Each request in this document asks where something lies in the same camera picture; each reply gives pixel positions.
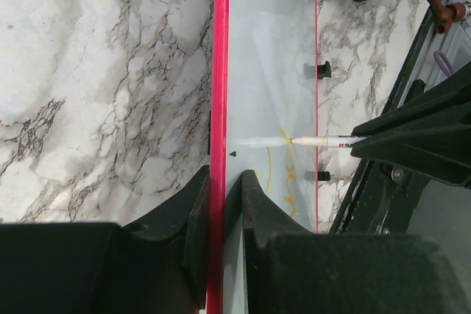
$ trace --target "metal bolt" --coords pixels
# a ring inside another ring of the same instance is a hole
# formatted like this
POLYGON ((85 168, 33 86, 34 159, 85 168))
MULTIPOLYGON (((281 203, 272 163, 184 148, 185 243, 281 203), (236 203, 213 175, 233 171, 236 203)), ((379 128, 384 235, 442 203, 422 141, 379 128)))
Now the metal bolt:
POLYGON ((391 172, 391 179, 394 183, 399 184, 404 177, 404 170, 401 167, 394 168, 391 172))

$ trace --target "marble countertop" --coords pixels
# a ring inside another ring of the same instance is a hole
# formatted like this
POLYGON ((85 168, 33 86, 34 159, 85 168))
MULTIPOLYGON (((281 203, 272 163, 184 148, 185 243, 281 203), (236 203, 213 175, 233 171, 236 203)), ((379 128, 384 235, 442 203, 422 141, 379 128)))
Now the marble countertop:
MULTIPOLYGON (((319 133, 380 114, 423 0, 319 0, 319 133)), ((208 162, 213 0, 0 0, 0 222, 125 224, 208 162)), ((322 150, 330 226, 358 160, 322 150)))
MULTIPOLYGON (((381 114, 428 9, 426 0, 319 0, 319 135, 349 135, 381 114)), ((320 149, 319 232, 333 223, 360 160, 349 149, 320 149)))

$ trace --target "copper pipe fitting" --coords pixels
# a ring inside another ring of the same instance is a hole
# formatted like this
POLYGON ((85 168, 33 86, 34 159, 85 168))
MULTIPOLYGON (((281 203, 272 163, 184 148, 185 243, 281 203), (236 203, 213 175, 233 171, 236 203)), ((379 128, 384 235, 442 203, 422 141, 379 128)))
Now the copper pipe fitting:
POLYGON ((443 34, 450 31, 455 22, 459 22, 467 15, 467 7, 463 3, 453 3, 443 6, 440 0, 427 0, 431 6, 432 13, 439 21, 436 33, 443 34))

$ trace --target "black peg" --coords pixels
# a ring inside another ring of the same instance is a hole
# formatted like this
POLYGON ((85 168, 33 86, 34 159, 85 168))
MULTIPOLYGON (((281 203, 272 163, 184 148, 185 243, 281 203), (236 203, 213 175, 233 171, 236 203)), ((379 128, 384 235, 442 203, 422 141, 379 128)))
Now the black peg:
POLYGON ((330 181, 330 172, 314 172, 314 171, 305 171, 304 179, 314 182, 319 180, 320 182, 330 181))
MULTIPOLYGON (((313 79, 316 77, 316 66, 304 64, 304 77, 306 79, 313 79)), ((332 77, 332 68, 329 62, 317 66, 317 79, 322 80, 325 77, 332 77)))

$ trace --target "transparent acrylic sheet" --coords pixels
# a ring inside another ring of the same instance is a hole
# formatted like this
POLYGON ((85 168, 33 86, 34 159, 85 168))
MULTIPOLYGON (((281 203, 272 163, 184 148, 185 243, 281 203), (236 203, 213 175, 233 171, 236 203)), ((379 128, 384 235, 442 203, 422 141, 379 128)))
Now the transparent acrylic sheet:
MULTIPOLYGON (((226 194, 255 170, 268 197, 306 229, 316 229, 316 149, 269 146, 316 135, 316 0, 229 0, 226 194), (246 146, 247 141, 258 147, 246 146)), ((244 313, 241 224, 224 246, 224 312, 244 313)))

